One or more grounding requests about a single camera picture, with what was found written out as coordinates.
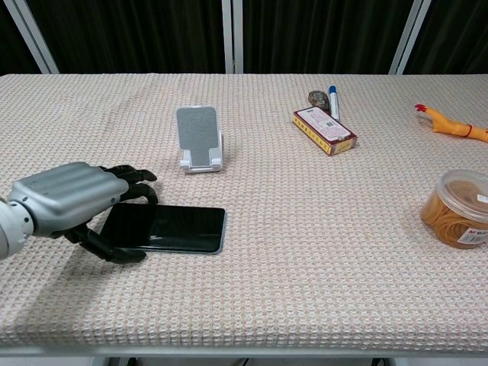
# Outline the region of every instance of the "black robotic finger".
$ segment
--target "black robotic finger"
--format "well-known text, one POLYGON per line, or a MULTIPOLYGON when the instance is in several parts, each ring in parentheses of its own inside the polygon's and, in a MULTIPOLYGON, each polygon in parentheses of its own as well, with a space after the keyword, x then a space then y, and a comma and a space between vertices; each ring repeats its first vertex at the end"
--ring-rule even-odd
POLYGON ((130 165, 119 165, 110 169, 104 169, 106 172, 114 174, 117 178, 123 179, 129 184, 139 181, 155 181, 157 177, 149 170, 137 170, 130 165))
POLYGON ((120 202, 134 198, 145 197, 150 204, 158 203, 158 196, 154 189, 144 183, 129 185, 129 190, 120 196, 120 202))
POLYGON ((117 178, 123 179, 129 184, 138 183, 140 181, 155 181, 157 177, 149 170, 133 170, 132 172, 124 172, 117 175, 117 178))
POLYGON ((146 257, 143 250, 114 248, 106 239, 90 230, 85 224, 72 228, 65 233, 65 237, 70 242, 79 242, 81 247, 97 257, 119 265, 138 263, 146 257))

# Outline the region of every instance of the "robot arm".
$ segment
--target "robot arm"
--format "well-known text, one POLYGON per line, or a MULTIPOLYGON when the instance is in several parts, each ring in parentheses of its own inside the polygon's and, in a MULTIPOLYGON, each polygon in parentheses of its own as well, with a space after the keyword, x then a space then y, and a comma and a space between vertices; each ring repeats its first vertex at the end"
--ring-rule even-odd
POLYGON ((30 235, 65 236, 109 262, 140 262, 146 253, 114 248, 86 223, 117 202, 146 197, 157 204, 155 181, 148 170, 130 165, 110 169, 74 162, 14 182, 7 201, 0 201, 0 260, 20 251, 30 235))

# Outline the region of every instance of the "rubber chicken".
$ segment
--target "rubber chicken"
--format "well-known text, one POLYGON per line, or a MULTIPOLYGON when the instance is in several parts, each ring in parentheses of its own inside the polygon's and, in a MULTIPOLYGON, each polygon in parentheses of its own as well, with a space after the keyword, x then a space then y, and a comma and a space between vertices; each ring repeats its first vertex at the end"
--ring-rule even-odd
POLYGON ((418 112, 426 112, 432 118, 432 130, 434 132, 443 132, 450 133, 451 135, 470 137, 471 139, 477 139, 488 143, 488 128, 476 127, 471 124, 463 124, 462 122, 458 122, 456 120, 449 120, 435 109, 426 107, 423 104, 417 104, 415 108, 417 108, 418 112))

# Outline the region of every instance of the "dark background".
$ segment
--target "dark background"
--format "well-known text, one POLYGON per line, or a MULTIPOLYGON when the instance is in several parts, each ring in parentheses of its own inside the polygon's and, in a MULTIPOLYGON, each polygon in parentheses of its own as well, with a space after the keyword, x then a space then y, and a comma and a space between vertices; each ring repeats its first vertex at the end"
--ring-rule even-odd
MULTIPOLYGON (((220 0, 27 0, 62 73, 225 72, 220 0)), ((413 0, 242 0, 244 72, 386 74, 413 0)), ((0 2, 0 75, 39 69, 0 2)), ((488 72, 488 1, 433 0, 406 74, 488 72)))

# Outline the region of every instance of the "table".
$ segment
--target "table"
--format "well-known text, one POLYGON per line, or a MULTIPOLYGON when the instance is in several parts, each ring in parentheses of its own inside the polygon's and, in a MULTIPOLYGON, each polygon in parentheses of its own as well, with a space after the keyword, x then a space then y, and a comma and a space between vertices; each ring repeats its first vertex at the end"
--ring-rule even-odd
POLYGON ((158 175, 162 204, 224 207, 228 220, 221 254, 138 265, 31 238, 0 262, 0 353, 485 355, 488 247, 441 244, 419 209, 447 170, 488 173, 488 145, 433 133, 413 106, 488 127, 487 85, 488 75, 1 77, 2 195, 63 163, 129 163, 158 175), (331 84, 358 145, 329 157, 291 118, 331 84), (217 108, 219 173, 178 167, 175 109, 193 104, 217 108))

